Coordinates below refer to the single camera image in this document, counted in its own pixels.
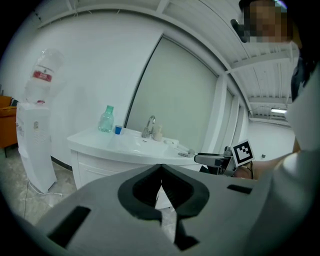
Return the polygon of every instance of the ceiling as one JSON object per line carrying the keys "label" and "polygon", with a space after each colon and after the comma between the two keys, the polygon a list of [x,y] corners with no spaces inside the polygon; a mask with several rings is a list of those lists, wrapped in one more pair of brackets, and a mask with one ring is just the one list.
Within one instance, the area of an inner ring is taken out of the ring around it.
{"label": "ceiling", "polygon": [[292,103],[291,76],[298,62],[295,44],[242,43],[230,20],[240,15],[239,0],[47,0],[35,10],[44,26],[59,18],[96,9],[135,8],[161,18],[171,18],[195,31],[214,49],[238,84],[253,121],[288,125],[284,115]]}

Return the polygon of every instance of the water bottle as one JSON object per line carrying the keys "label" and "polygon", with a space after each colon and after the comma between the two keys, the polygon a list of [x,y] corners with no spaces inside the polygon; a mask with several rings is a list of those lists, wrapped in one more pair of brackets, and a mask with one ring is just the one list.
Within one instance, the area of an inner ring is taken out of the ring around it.
{"label": "water bottle", "polygon": [[37,59],[29,80],[24,87],[25,101],[44,103],[53,86],[53,78],[64,62],[64,56],[57,49],[46,49]]}
{"label": "water bottle", "polygon": [[98,129],[101,132],[110,133],[114,125],[113,106],[107,106],[105,112],[101,115]]}

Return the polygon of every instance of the glass bottle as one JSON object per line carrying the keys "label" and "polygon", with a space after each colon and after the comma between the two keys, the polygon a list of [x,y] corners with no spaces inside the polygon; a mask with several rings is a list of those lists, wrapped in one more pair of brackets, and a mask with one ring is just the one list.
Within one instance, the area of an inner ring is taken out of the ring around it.
{"label": "glass bottle", "polygon": [[98,129],[102,132],[110,133],[114,125],[114,107],[107,106],[105,112],[101,115]]}

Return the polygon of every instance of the orange chair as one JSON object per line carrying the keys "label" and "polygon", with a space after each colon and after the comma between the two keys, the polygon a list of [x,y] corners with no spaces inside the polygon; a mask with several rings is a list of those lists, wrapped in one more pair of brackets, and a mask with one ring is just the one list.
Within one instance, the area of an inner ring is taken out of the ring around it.
{"label": "orange chair", "polygon": [[7,147],[18,143],[16,130],[17,107],[10,106],[11,97],[0,96],[0,149],[4,149],[7,157]]}

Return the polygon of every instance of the red bottle label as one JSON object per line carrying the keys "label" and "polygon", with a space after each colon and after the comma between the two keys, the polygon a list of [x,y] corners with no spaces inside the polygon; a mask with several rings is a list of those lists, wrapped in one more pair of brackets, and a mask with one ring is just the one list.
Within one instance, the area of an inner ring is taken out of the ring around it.
{"label": "red bottle label", "polygon": [[51,79],[52,79],[52,76],[51,76],[51,75],[42,73],[42,72],[40,72],[40,71],[34,71],[33,77],[34,77],[34,78],[39,78],[39,79],[45,80],[45,81],[47,81],[47,82],[51,82]]}

